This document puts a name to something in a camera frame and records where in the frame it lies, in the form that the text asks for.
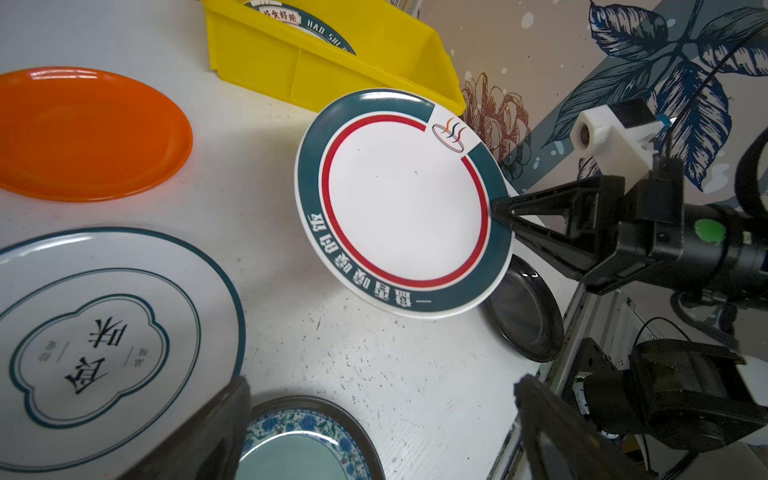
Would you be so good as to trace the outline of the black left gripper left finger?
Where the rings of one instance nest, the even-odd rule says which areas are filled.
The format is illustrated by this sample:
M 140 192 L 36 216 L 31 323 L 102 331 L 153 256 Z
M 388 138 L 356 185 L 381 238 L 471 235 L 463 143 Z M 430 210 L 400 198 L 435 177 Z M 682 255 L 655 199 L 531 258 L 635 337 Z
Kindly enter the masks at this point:
M 250 420 L 250 405 L 246 379 L 233 379 L 121 477 L 233 479 Z

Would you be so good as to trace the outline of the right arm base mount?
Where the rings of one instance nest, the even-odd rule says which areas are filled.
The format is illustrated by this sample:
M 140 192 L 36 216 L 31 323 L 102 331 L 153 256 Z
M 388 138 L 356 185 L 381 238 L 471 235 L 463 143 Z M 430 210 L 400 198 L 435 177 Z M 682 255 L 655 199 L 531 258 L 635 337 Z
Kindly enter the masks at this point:
M 587 338 L 561 396 L 614 445 L 635 439 L 630 459 L 657 478 L 735 443 L 767 444 L 767 363 L 724 346 L 652 339 L 614 362 Z

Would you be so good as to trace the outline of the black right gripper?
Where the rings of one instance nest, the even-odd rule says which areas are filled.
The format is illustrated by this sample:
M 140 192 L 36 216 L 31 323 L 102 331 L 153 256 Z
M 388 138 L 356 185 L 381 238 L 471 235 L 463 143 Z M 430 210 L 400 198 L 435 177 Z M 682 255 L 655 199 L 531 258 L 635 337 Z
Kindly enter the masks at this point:
M 606 294 L 680 258 L 683 180 L 680 160 L 656 157 L 648 176 L 624 196 L 623 177 L 594 176 L 493 200 L 491 214 L 560 273 L 581 281 L 590 293 Z M 616 206 L 615 222 L 611 211 Z M 525 215 L 562 216 L 576 226 L 575 235 L 525 220 Z

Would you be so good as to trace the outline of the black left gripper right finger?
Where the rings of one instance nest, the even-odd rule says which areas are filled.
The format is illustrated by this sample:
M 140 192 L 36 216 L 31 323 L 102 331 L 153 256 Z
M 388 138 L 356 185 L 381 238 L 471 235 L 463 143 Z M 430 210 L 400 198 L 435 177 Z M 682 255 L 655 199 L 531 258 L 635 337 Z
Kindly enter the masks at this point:
M 649 479 L 608 439 L 532 375 L 514 388 L 534 479 Z

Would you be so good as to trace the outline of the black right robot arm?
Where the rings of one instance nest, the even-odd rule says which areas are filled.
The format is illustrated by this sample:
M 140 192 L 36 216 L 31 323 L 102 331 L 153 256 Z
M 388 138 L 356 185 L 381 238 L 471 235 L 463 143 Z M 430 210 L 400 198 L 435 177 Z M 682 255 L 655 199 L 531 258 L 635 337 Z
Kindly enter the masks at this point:
M 672 290 L 684 323 L 736 350 L 736 310 L 767 308 L 767 211 L 757 180 L 766 145 L 761 133 L 737 166 L 740 211 L 685 203 L 681 162 L 655 156 L 631 189 L 622 176 L 594 176 L 498 198 L 491 214 L 590 293 L 632 282 Z

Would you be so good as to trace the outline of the green rim HAO SHI plate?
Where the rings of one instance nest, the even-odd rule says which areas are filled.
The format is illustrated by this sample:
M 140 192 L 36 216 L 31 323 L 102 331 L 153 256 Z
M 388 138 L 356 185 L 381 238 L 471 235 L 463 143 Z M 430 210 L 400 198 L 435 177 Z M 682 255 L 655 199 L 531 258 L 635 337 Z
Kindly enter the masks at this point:
M 280 1 L 244 1 L 243 4 L 352 55 L 356 54 L 352 45 L 337 30 L 302 9 Z

